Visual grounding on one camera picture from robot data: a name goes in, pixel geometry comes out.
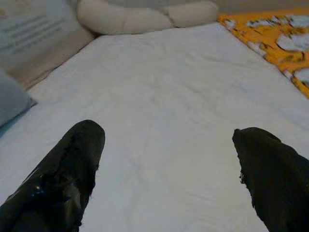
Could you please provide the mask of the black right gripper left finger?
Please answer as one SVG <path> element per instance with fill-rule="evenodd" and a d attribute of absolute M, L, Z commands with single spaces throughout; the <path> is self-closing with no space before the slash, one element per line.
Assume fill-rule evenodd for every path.
<path fill-rule="evenodd" d="M 98 123 L 76 123 L 1 205 L 0 230 L 79 231 L 104 144 Z"/>

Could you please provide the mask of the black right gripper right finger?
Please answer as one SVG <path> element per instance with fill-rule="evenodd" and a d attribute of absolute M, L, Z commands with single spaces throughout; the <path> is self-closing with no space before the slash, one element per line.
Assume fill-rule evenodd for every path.
<path fill-rule="evenodd" d="M 270 232 L 309 230 L 309 161 L 267 130 L 235 129 L 240 181 Z"/>

